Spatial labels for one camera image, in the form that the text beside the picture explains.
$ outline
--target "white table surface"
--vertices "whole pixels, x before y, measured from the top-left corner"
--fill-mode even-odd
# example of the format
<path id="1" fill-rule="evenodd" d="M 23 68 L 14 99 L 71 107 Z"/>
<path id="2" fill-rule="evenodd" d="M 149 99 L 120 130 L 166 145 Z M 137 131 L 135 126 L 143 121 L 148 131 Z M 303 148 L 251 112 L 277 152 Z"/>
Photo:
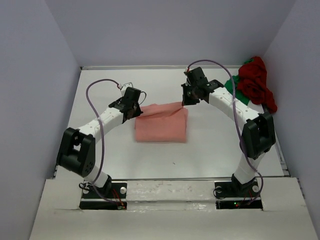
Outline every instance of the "white table surface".
<path id="1" fill-rule="evenodd" d="M 229 69 L 233 75 L 237 68 Z M 95 118 L 87 103 L 87 86 L 99 79 L 113 79 L 121 84 L 132 82 L 135 88 L 147 93 L 142 104 L 165 104 L 182 100 L 181 84 L 185 83 L 184 69 L 126 69 L 83 70 L 79 79 L 69 127 L 78 128 Z M 225 83 L 228 75 L 223 69 L 204 69 L 208 80 Z M 98 83 L 89 96 L 99 113 L 121 94 L 111 82 Z M 249 107 L 263 112 L 260 105 Z M 215 107 L 201 102 L 187 106 L 187 143 L 138 143 L 134 139 L 135 120 L 129 120 L 105 136 L 103 171 L 113 179 L 172 179 L 230 177 L 241 157 L 234 122 Z M 100 164 L 101 142 L 96 144 L 96 164 Z M 263 176 L 283 176 L 276 148 L 273 146 L 261 161 Z M 61 167 L 57 178 L 77 178 Z"/>

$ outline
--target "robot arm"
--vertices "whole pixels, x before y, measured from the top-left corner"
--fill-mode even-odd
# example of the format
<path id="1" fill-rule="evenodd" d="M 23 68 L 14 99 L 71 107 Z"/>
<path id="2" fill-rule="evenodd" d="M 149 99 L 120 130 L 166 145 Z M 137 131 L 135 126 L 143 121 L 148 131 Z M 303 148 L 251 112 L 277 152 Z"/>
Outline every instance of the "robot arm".
<path id="1" fill-rule="evenodd" d="M 111 103 L 99 116 L 104 134 L 126 120 L 142 114 L 138 103 L 140 90 L 128 83 L 122 87 L 121 94 L 122 97 Z M 93 182 L 100 168 L 96 165 L 96 142 L 100 139 L 101 129 L 97 118 L 78 129 L 69 127 L 62 136 L 57 164 L 80 175 L 88 182 Z M 102 171 L 94 185 L 101 193 L 106 193 L 111 187 L 111 177 Z"/>
<path id="2" fill-rule="evenodd" d="M 209 82 L 201 67 L 185 72 L 185 75 L 187 81 L 182 85 L 183 105 L 195 105 L 200 100 L 205 100 L 234 120 L 233 96 L 223 84 L 217 80 Z M 261 114 L 240 101 L 236 101 L 235 105 L 248 159 L 257 169 L 265 153 L 276 142 L 273 118 L 268 112 Z M 255 171 L 248 165 L 242 154 L 240 163 L 231 178 L 233 188 L 237 192 L 244 192 L 251 186 L 254 179 Z"/>

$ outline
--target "screw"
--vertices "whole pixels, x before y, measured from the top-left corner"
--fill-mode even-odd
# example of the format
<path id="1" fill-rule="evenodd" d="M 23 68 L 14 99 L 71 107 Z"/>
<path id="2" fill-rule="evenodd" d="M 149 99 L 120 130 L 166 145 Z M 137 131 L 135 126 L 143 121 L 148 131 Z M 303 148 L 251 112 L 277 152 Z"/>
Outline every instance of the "screw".
<path id="1" fill-rule="evenodd" d="M 257 185 L 254 185 L 252 187 L 252 191 L 254 191 L 255 193 L 259 192 L 259 187 Z"/>
<path id="2" fill-rule="evenodd" d="M 127 189 L 124 186 L 120 188 L 121 194 L 126 194 L 126 192 L 127 192 Z"/>
<path id="3" fill-rule="evenodd" d="M 221 186 L 216 186 L 215 187 L 215 191 L 216 191 L 217 194 L 222 193 L 222 187 Z"/>

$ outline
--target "pink cloth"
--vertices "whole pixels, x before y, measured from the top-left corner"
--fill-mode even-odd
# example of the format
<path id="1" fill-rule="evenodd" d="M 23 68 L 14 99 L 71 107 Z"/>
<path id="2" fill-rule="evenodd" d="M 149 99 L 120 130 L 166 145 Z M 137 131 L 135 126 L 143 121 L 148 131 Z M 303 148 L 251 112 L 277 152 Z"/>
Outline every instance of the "pink cloth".
<path id="1" fill-rule="evenodd" d="M 141 107 L 143 114 L 135 119 L 137 142 L 187 141 L 186 128 L 188 110 L 181 102 L 151 104 Z"/>

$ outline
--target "white wall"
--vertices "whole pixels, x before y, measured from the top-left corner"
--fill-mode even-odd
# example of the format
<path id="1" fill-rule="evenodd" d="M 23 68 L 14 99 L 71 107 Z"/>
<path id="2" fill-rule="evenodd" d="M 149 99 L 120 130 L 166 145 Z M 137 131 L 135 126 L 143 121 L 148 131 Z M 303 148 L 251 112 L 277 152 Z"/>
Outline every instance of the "white wall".
<path id="1" fill-rule="evenodd" d="M 295 0 L 46 0 L 81 66 L 240 65 L 263 55 Z"/>
<path id="2" fill-rule="evenodd" d="M 297 0 L 264 60 L 278 104 L 276 130 L 320 236 L 320 2 Z"/>
<path id="3" fill-rule="evenodd" d="M 0 2 L 0 238 L 26 240 L 79 67 L 44 0 Z"/>

